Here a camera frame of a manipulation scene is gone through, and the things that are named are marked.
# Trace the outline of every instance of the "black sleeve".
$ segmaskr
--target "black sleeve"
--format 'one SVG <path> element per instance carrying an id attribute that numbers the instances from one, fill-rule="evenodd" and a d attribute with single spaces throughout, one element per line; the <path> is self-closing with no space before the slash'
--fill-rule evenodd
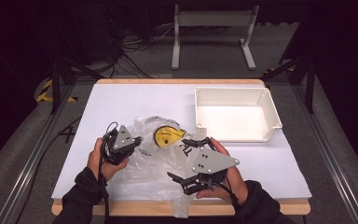
<path id="1" fill-rule="evenodd" d="M 280 211 L 280 205 L 261 188 L 260 183 L 252 180 L 245 181 L 248 187 L 248 198 L 245 204 L 236 211 L 238 223 L 249 224 L 291 224 L 292 219 Z"/>
<path id="2" fill-rule="evenodd" d="M 92 206 L 101 201 L 102 187 L 88 167 L 77 175 L 75 183 L 62 197 L 62 211 L 54 219 L 53 224 L 91 223 Z"/>

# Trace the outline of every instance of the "white tabletop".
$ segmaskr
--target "white tabletop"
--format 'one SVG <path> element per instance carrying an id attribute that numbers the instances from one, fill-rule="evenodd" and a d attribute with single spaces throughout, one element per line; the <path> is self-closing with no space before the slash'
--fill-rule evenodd
<path id="1" fill-rule="evenodd" d="M 260 84 L 95 84 L 51 197 L 61 199 L 75 184 L 75 177 L 86 166 L 95 140 L 105 134 L 107 126 L 113 121 L 118 125 L 131 126 L 135 118 L 160 116 L 174 119 L 183 129 L 194 133 L 194 89 L 203 86 L 264 87 Z M 310 190 L 283 131 L 273 134 L 266 143 L 224 145 L 232 157 L 240 159 L 238 168 L 242 177 L 259 181 L 272 198 L 308 199 L 311 197 Z M 129 195 L 125 191 L 114 191 L 111 185 L 117 188 L 125 184 L 119 181 L 113 179 L 108 184 L 110 200 L 148 200 L 143 194 Z M 150 181 L 133 185 L 131 192 L 152 189 L 154 184 Z"/>

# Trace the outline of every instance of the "metal rod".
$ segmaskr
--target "metal rod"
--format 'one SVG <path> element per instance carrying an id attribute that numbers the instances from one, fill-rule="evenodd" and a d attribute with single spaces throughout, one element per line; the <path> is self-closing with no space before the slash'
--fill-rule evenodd
<path id="1" fill-rule="evenodd" d="M 298 63 L 300 63 L 302 60 L 304 60 L 304 57 L 299 57 L 297 59 L 293 59 L 290 62 L 284 63 L 283 65 L 277 67 L 276 69 L 274 69 L 273 71 L 269 71 L 268 73 L 265 73 L 262 77 L 260 77 L 259 79 L 263 80 L 263 81 L 268 81 L 270 78 L 275 77 L 277 75 L 279 75 L 280 73 L 286 71 L 287 69 L 297 65 Z"/>
<path id="2" fill-rule="evenodd" d="M 308 112 L 307 106 L 304 104 L 304 93 L 302 92 L 299 86 L 293 86 L 293 91 L 301 108 L 306 115 L 310 126 L 318 139 L 320 145 L 320 151 L 322 157 L 324 158 L 324 162 L 327 165 L 327 168 L 330 172 L 330 175 L 333 177 L 334 182 L 336 183 L 336 187 L 338 189 L 339 194 L 342 197 L 343 202 L 347 206 L 348 212 L 353 220 L 353 223 L 358 223 L 358 202 L 353 195 L 351 187 L 348 183 L 347 177 L 342 172 L 333 151 L 327 143 L 327 140 L 324 137 L 324 132 L 320 127 L 318 120 L 314 117 L 314 115 Z"/>
<path id="3" fill-rule="evenodd" d="M 62 99 L 67 99 L 73 89 L 73 86 L 65 86 L 63 90 Z M 57 121 L 60 113 L 62 112 L 63 104 L 57 108 L 57 113 L 51 114 L 48 118 L 48 121 L 41 133 L 39 139 L 36 142 L 34 150 L 32 151 L 28 161 L 25 163 L 24 168 L 20 172 L 20 175 L 17 179 L 16 184 L 14 185 L 12 191 L 10 192 L 7 201 L 5 202 L 1 212 L 0 212 L 0 224 L 8 223 L 15 212 L 22 194 L 27 189 L 27 186 L 34 175 L 34 170 L 38 161 L 41 159 L 45 144 L 48 140 L 48 136 Z"/>

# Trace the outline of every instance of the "person's arm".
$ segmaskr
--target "person's arm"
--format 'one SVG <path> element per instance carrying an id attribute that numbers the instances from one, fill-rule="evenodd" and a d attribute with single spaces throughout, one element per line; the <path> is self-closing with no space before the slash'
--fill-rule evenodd
<path id="1" fill-rule="evenodd" d="M 91 222 L 92 207 L 103 197 L 104 187 L 97 181 L 102 144 L 103 139 L 97 139 L 94 150 L 89 154 L 87 167 L 77 175 L 76 184 L 62 197 L 62 211 L 53 220 L 53 224 Z M 126 167 L 128 162 L 128 158 L 117 166 L 104 162 L 102 173 L 105 180 L 109 181 L 117 171 Z"/>
<path id="2" fill-rule="evenodd" d="M 220 153 L 229 156 L 228 151 L 216 140 L 211 138 L 212 144 Z M 235 206 L 235 217 L 238 223 L 260 224 L 290 224 L 294 223 L 289 217 L 280 212 L 280 205 L 261 188 L 260 183 L 252 180 L 243 181 L 240 171 L 236 166 L 227 169 L 226 187 L 238 198 Z M 196 195 L 199 198 L 220 198 L 232 203 L 229 194 L 221 189 L 205 189 Z"/>
<path id="3" fill-rule="evenodd" d="M 75 182 L 71 190 L 62 197 L 62 211 L 53 224 L 91 223 L 92 206 L 101 201 L 102 187 L 88 167 L 77 175 Z"/>
<path id="4" fill-rule="evenodd" d="M 244 182 L 248 189 L 248 197 L 244 204 L 235 213 L 238 223 L 268 223 L 290 224 L 295 223 L 280 211 L 280 205 L 262 189 L 257 181 Z"/>

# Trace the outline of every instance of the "gray carpet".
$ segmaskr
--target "gray carpet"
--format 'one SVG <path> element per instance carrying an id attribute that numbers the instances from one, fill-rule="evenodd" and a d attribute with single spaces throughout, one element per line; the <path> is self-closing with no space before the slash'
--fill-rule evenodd
<path id="1" fill-rule="evenodd" d="M 190 29 L 182 35 L 180 68 L 171 69 L 172 40 L 167 39 L 143 51 L 135 51 L 128 55 L 147 74 L 174 78 L 254 78 L 260 77 L 264 70 L 278 66 L 278 61 L 290 40 L 296 25 L 256 26 L 251 40 L 256 70 L 246 67 L 238 38 L 241 30 L 227 29 L 222 34 L 215 34 L 202 29 Z M 119 60 L 126 70 L 125 62 Z M 125 76 L 122 68 L 116 66 L 115 77 Z M 300 170 L 307 178 L 312 193 L 310 199 L 311 212 L 307 215 L 308 223 L 353 223 L 348 208 L 337 189 L 336 182 L 326 162 L 321 147 L 315 137 L 307 114 L 301 109 L 301 102 L 296 98 L 294 88 L 285 81 L 285 74 L 273 78 L 267 84 L 282 120 L 283 131 L 292 147 Z M 92 81 L 79 81 L 74 86 L 71 96 L 77 102 L 64 103 L 63 110 L 51 131 L 48 140 L 66 125 L 82 115 L 87 103 Z M 41 102 L 32 114 L 12 135 L 0 153 L 0 211 L 15 185 L 22 167 L 27 162 L 39 135 L 48 121 L 51 102 Z M 314 111 L 324 136 L 331 147 L 336 160 L 347 177 L 352 193 L 358 202 L 358 159 L 351 148 L 345 134 L 339 127 L 334 112 L 324 96 L 324 91 L 316 81 L 314 93 Z M 58 137 L 48 149 L 37 173 L 31 198 L 21 216 L 20 223 L 50 223 L 51 193 L 69 150 L 73 136 L 65 143 L 66 136 Z M 22 197 L 10 223 L 14 223 L 24 202 Z M 303 223 L 302 217 L 293 217 L 296 223 Z M 102 217 L 95 217 L 93 223 L 102 223 Z M 116 223 L 132 223 L 137 219 L 115 219 Z M 162 220 L 149 220 L 149 223 Z"/>

